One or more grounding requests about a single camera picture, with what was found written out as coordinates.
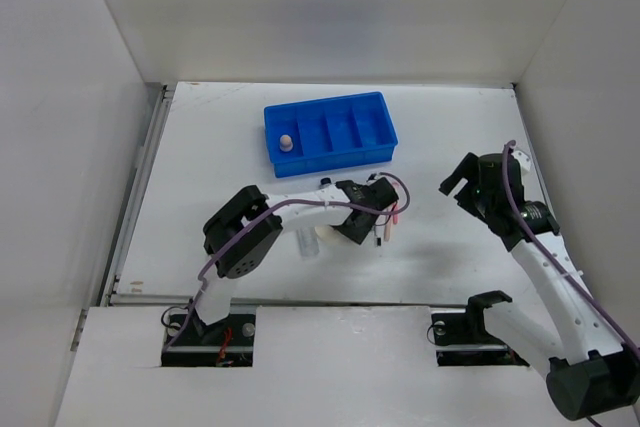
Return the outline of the light pink tube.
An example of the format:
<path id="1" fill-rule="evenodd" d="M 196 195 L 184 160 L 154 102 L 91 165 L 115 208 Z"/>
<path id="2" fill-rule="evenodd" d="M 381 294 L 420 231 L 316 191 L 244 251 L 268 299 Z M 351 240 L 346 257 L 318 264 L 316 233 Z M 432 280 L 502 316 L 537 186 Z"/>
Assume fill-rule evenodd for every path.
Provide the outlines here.
<path id="1" fill-rule="evenodd" d="M 390 207 L 388 210 L 389 215 L 387 216 L 387 220 L 384 223 L 384 232 L 383 232 L 383 240 L 385 242 L 390 241 L 391 237 L 391 229 L 393 226 L 393 218 L 394 218 L 394 207 Z"/>

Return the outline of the orange makeup sponge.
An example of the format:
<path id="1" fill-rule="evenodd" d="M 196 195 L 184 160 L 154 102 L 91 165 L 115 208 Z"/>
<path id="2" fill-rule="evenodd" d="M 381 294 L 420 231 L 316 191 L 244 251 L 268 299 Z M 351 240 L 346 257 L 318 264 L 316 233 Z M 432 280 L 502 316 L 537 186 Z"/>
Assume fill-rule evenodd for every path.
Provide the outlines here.
<path id="1" fill-rule="evenodd" d="M 294 148 L 294 142 L 290 135 L 283 134 L 279 138 L 279 149 L 283 153 L 291 152 Z"/>

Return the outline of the pink small brush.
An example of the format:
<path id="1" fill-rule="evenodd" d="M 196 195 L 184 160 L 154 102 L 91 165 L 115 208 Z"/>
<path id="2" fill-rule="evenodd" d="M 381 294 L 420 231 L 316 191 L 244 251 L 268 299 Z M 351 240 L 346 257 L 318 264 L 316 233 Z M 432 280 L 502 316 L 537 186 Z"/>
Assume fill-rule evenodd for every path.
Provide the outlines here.
<path id="1" fill-rule="evenodd" d="M 393 213 L 393 215 L 390 217 L 390 222 L 392 225 L 397 225 L 398 221 L 399 221 L 399 214 L 398 214 L 398 210 L 401 207 L 401 200 L 402 198 L 399 197 L 394 204 L 389 208 L 389 211 Z"/>

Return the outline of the white round powder puff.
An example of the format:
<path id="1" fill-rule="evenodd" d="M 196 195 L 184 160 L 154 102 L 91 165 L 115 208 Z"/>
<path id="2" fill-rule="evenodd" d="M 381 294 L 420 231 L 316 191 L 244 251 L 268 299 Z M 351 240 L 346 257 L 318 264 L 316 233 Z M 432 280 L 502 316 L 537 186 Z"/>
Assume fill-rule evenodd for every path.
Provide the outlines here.
<path id="1" fill-rule="evenodd" d="M 315 228 L 318 239 L 327 245 L 343 245 L 347 239 L 332 226 L 318 226 Z"/>

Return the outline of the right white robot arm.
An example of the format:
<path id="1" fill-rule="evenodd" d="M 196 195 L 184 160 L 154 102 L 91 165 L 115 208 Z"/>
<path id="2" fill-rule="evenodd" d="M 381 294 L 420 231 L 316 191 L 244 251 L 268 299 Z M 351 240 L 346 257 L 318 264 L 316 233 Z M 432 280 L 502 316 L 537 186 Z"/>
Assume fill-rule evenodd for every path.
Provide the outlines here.
<path id="1" fill-rule="evenodd" d="M 433 315 L 432 332 L 439 346 L 507 346 L 543 378 L 564 418 L 592 419 L 638 401 L 639 348 L 589 292 L 549 207 L 526 199 L 522 176 L 530 165 L 511 145 L 500 153 L 469 153 L 439 190 L 500 238 L 555 330 L 495 290 L 470 297 L 461 313 Z"/>

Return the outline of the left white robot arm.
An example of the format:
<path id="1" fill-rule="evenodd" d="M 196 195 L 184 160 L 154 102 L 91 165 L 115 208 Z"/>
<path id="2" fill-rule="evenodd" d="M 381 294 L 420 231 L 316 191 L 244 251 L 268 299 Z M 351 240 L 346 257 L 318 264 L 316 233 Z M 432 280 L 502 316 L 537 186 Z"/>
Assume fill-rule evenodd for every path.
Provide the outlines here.
<path id="1" fill-rule="evenodd" d="M 198 274 L 186 327 L 203 345 L 217 341 L 239 280 L 261 264 L 281 235 L 327 226 L 360 245 L 379 218 L 406 210 L 399 203 L 400 186 L 378 175 L 364 184 L 326 181 L 317 190 L 291 195 L 242 188 L 203 227 L 209 260 Z"/>

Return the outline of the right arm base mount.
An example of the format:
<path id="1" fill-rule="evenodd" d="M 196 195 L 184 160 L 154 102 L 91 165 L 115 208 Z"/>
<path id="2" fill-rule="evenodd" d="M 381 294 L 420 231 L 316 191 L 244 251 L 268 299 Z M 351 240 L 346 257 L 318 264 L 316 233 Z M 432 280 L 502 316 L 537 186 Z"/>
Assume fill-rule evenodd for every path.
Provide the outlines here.
<path id="1" fill-rule="evenodd" d="M 432 310 L 427 339 L 439 367 L 529 366 L 501 340 L 475 333 L 464 309 Z"/>

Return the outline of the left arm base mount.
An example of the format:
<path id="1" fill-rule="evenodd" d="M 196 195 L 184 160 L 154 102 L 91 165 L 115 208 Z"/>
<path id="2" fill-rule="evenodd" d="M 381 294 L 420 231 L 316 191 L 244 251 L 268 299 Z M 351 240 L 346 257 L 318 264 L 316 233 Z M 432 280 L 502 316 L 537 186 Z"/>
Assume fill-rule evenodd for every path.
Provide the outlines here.
<path id="1" fill-rule="evenodd" d="M 256 307 L 232 306 L 230 314 L 205 326 L 186 306 L 172 306 L 161 316 L 165 329 L 162 367 L 248 368 L 253 366 Z"/>

